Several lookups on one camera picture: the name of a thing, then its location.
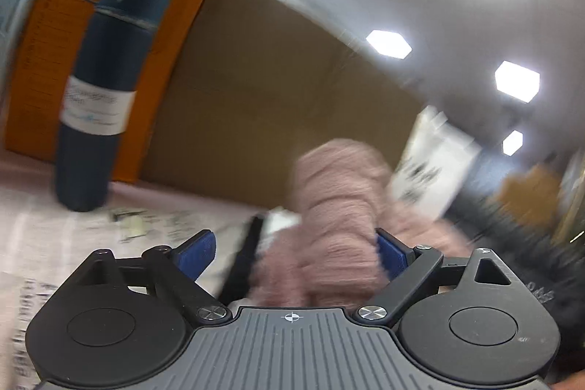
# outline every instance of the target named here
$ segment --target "pink towel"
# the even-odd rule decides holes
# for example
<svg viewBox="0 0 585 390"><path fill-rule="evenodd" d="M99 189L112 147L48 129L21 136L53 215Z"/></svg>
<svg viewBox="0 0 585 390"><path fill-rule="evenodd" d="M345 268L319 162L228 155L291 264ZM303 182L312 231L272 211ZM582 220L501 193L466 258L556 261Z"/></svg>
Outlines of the pink towel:
<svg viewBox="0 0 585 390"><path fill-rule="evenodd" d="M407 244L420 237L431 246L440 241L453 250L461 244L466 248L463 240L444 237L449 234L445 226L433 228L404 206L391 204L389 180L381 154L352 140L333 140L302 156L293 174L301 223L281 230L256 263L252 301L261 306L355 309L388 283L378 257L376 227Z"/></svg>

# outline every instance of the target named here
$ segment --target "triangular cutout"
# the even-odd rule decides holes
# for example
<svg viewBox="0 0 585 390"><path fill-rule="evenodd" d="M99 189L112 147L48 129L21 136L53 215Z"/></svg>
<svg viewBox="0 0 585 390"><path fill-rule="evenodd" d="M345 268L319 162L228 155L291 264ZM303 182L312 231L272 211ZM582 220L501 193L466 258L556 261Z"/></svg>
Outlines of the triangular cutout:
<svg viewBox="0 0 585 390"><path fill-rule="evenodd" d="M510 284L510 279L508 279L493 260L489 258L482 258L479 261L475 281L477 283L486 283L490 285L507 286Z"/></svg>

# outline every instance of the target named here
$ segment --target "ceiling light panel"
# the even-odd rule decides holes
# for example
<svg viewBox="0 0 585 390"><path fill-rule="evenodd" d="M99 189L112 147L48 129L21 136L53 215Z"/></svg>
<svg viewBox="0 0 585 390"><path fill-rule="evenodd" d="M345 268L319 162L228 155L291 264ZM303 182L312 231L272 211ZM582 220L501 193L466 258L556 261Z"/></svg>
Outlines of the ceiling light panel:
<svg viewBox="0 0 585 390"><path fill-rule="evenodd" d="M523 140L524 136L520 131L512 131L502 143L502 151L504 154L511 156L522 147Z"/></svg>
<svg viewBox="0 0 585 390"><path fill-rule="evenodd" d="M412 51L411 46L404 40L403 36L395 32L372 30L366 40L381 55L403 59Z"/></svg>
<svg viewBox="0 0 585 390"><path fill-rule="evenodd" d="M540 89L540 74L511 62L502 62L495 71L495 85L502 93L528 103Z"/></svg>

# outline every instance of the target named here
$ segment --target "blue gripper pad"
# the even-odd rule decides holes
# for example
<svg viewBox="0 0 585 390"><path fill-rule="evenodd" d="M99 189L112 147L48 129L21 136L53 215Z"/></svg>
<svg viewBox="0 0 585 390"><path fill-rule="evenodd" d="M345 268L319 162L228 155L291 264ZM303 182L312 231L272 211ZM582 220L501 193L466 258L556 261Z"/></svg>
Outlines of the blue gripper pad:
<svg viewBox="0 0 585 390"><path fill-rule="evenodd" d="M197 235L173 250L173 263L195 281L215 258L215 235L201 230Z"/></svg>
<svg viewBox="0 0 585 390"><path fill-rule="evenodd" d="M404 243L381 228L378 234L378 253L390 280L397 278L414 261L414 252Z"/></svg>

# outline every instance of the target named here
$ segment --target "ceiling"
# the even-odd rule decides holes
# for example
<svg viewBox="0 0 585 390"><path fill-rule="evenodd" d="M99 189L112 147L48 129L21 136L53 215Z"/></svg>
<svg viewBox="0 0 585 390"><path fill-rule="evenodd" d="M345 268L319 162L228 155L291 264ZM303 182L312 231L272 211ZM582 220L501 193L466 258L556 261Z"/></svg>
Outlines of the ceiling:
<svg viewBox="0 0 585 390"><path fill-rule="evenodd" d="M360 38L373 29L402 34L410 55L380 62L483 145L498 147L518 114L519 159L585 144L585 0L306 1ZM530 104L496 90L504 60L540 73Z"/></svg>

